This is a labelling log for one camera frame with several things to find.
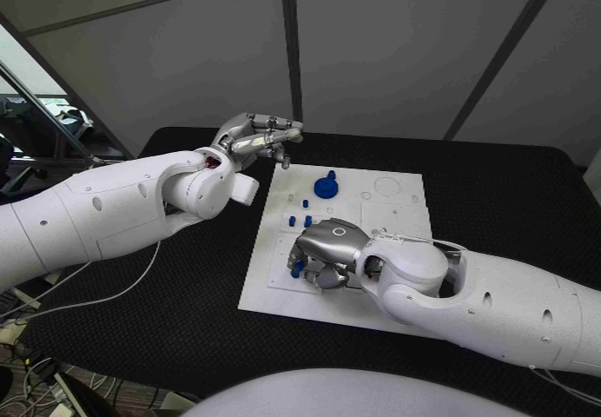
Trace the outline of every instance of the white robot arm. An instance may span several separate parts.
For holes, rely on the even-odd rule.
[[[242,113],[210,147],[91,169],[0,206],[0,292],[57,268],[135,252],[216,217],[230,198],[251,205],[258,182],[239,171],[256,155],[288,168],[281,143],[301,141],[301,128]]]
[[[526,263],[380,231],[369,238],[330,219],[304,230],[288,267],[318,288],[356,274],[392,320],[498,361],[601,376],[601,293]]]

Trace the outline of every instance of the robotic hand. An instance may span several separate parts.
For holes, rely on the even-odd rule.
[[[328,219],[300,235],[288,268],[324,289],[356,274],[392,320],[498,361],[601,376],[601,293],[526,263]]]
[[[287,169],[281,143],[300,142],[301,129],[300,122],[242,113],[210,147],[91,169],[0,206],[0,293],[57,268],[135,252],[212,219],[230,198],[251,205],[258,182],[239,171],[255,156]]]

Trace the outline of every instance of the black table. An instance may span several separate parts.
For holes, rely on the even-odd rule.
[[[196,149],[215,132],[164,128],[142,156]],[[435,238],[601,289],[601,208],[559,150],[307,134],[288,151],[292,163],[422,174]],[[199,395],[282,370],[351,367],[438,382],[533,415],[596,411],[527,369],[445,341],[238,310],[272,162],[243,173],[261,183],[253,205],[230,202],[163,242],[145,280],[119,299],[33,319],[26,344],[101,374]],[[98,262],[43,307],[115,294],[153,251]],[[599,379],[559,379],[601,396]]]

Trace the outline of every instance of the blue object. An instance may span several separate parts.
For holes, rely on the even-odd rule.
[[[291,277],[298,278],[301,276],[301,270],[304,268],[304,262],[298,261],[294,265],[294,270],[291,271]]]
[[[318,198],[331,198],[338,193],[338,183],[336,182],[334,171],[330,171],[328,176],[315,181],[313,191]]]

